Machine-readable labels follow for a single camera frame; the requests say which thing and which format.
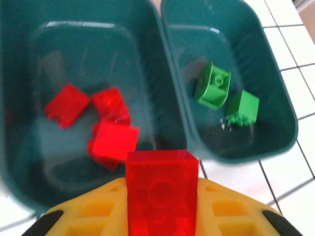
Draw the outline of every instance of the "white countertop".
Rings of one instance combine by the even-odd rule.
[[[159,6],[160,0],[153,1]],[[280,210],[304,236],[313,236],[315,45],[291,0],[245,2],[260,18],[281,70],[299,118],[298,141],[287,153],[261,162],[229,166],[203,161],[199,176],[206,174],[212,181],[269,204]],[[0,236],[20,235],[35,221],[32,210],[17,203],[1,183],[0,209]],[[21,224],[11,228],[20,220]]]

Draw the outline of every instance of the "green block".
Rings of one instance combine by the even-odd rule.
[[[210,62],[199,75],[193,97],[197,102],[217,110],[226,101],[230,80],[231,72],[221,70]]]
[[[229,99],[225,118],[231,124],[249,126],[256,123],[259,98],[243,90]]]

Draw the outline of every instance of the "red block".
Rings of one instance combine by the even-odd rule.
[[[130,115],[118,88],[93,94],[92,101],[101,118],[130,125]]]
[[[104,119],[93,128],[88,152],[93,160],[109,169],[115,169],[113,162],[122,163],[127,159],[129,151],[136,149],[139,129]]]
[[[56,119],[61,128],[72,126],[87,109],[90,98],[71,84],[67,84],[45,107],[48,119]]]
[[[128,235],[194,236],[198,167],[186,150],[130,152]]]

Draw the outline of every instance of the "lego brick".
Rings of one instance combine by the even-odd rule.
[[[61,128],[72,126],[87,109],[90,98],[71,84],[67,84],[45,107],[48,119],[56,119]]]
[[[194,98],[200,104],[217,110],[226,101],[230,80],[231,72],[221,70],[213,63],[208,63],[199,75]]]
[[[102,119],[93,128],[88,152],[93,160],[105,166],[112,166],[112,161],[125,162],[128,152],[134,151],[136,148],[138,134],[137,127],[129,127]]]
[[[249,126],[256,123],[258,106],[259,98],[243,90],[229,99],[225,118],[231,124]]]
[[[128,154],[129,236],[194,235],[198,164],[186,150]]]
[[[118,88],[111,88],[93,94],[92,102],[101,118],[130,125],[129,111]]]
[[[90,154],[90,157],[96,163],[105,167],[107,170],[114,172],[119,165],[118,161],[113,161],[113,160],[110,160],[110,159],[103,157],[103,156],[93,156],[91,153],[92,149],[93,149],[94,142],[95,142],[95,137],[96,137],[96,134],[98,132],[98,128],[99,128],[99,122],[96,122],[94,124],[93,130],[92,130],[92,138],[88,144],[88,153]]]

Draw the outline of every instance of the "dark green plastic bin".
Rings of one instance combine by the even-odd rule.
[[[137,150],[186,149],[188,124],[158,14],[147,0],[2,0],[1,172],[42,213],[125,176],[87,154],[93,107],[61,130],[44,107],[67,84],[118,86],[140,129]]]
[[[189,120],[189,150],[199,158],[239,163],[289,150],[297,118],[254,11],[241,0],[163,0],[162,18]],[[196,102],[197,77],[208,63],[231,71],[219,110]],[[257,122],[229,126],[229,98],[245,89],[259,100]]]
[[[162,10],[164,28],[149,0],[1,1],[0,168],[37,214],[125,175],[87,155],[92,107],[67,130],[44,117],[67,83],[88,95],[118,86],[140,128],[137,150],[243,162],[293,145],[297,119],[253,11],[238,0],[166,0]],[[230,130],[226,104],[193,99],[210,61],[232,71],[229,97],[259,97],[255,125]]]

